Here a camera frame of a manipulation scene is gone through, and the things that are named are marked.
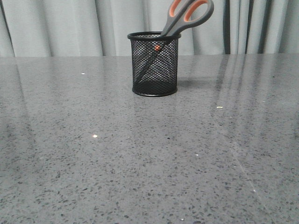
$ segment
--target curtain fold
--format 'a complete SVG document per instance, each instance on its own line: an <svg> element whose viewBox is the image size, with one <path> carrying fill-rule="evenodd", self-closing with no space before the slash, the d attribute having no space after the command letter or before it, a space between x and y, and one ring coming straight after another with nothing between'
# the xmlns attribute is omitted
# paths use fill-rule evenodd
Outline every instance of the curtain fold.
<svg viewBox="0 0 299 224"><path fill-rule="evenodd" d="M127 34L162 30L172 1L0 0L0 56L129 56ZM214 0L179 54L299 53L298 35L298 0Z"/></svg>

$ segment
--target scissors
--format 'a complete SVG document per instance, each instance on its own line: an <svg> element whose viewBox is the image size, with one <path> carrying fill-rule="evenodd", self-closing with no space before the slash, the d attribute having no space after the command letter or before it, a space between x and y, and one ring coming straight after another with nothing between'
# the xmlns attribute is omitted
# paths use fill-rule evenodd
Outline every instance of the scissors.
<svg viewBox="0 0 299 224"><path fill-rule="evenodd" d="M187 28L199 26L200 24L206 22L211 17L214 11L214 3L212 0L186 0L181 9L175 14L175 10L180 2L181 0L174 0L174 2L171 4L167 14L166 25L160 36L178 35L180 34L180 32ZM193 12L202 4L207 4L205 13L195 20L190 20ZM162 45L155 46L154 51L149 58L149 61L143 67L140 74L136 77L135 81L137 83L141 81L142 77L146 74L147 70L153 64L154 60L157 58L163 48L170 42L171 41L166 41Z"/></svg>

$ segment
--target gray scissor handle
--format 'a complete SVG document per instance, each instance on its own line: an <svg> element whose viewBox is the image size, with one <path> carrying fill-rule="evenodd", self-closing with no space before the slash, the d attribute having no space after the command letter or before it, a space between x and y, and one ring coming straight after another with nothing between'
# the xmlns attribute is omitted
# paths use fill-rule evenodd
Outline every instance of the gray scissor handle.
<svg viewBox="0 0 299 224"><path fill-rule="evenodd" d="M175 9L181 0L174 0L169 8L166 25L161 33L161 36L171 36L182 32L184 29L199 26L206 22L214 11L214 3L212 0L187 0L182 8L174 14ZM202 4L207 4L205 13L195 19L189 20L192 13Z"/></svg>

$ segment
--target gray countertop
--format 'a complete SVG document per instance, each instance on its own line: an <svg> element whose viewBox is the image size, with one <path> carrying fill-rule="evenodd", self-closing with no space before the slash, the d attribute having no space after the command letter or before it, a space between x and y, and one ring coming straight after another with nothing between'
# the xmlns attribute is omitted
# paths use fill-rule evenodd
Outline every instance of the gray countertop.
<svg viewBox="0 0 299 224"><path fill-rule="evenodd" d="M0 223L299 223L299 54L0 58Z"/></svg>

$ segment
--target black mesh pencil holder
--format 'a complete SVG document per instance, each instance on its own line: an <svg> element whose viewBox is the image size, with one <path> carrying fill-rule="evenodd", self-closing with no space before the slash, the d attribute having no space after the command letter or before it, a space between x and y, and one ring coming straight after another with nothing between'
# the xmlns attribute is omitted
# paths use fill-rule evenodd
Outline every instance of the black mesh pencil holder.
<svg viewBox="0 0 299 224"><path fill-rule="evenodd" d="M132 46L133 92L161 97L177 91L178 39L161 32L128 35Z"/></svg>

